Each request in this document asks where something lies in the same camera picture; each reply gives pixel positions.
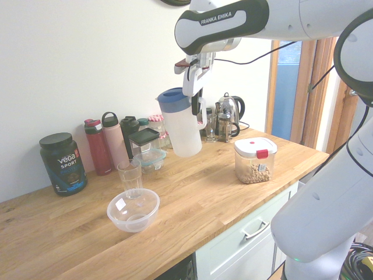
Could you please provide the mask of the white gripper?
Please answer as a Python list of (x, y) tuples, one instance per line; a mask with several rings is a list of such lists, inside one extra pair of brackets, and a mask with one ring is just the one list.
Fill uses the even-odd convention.
[(199, 98), (202, 97), (202, 88), (211, 80), (211, 77), (212, 70), (210, 68), (202, 69), (196, 66), (192, 66), (184, 74), (182, 93), (184, 96), (192, 97), (192, 114), (195, 116), (200, 113)]

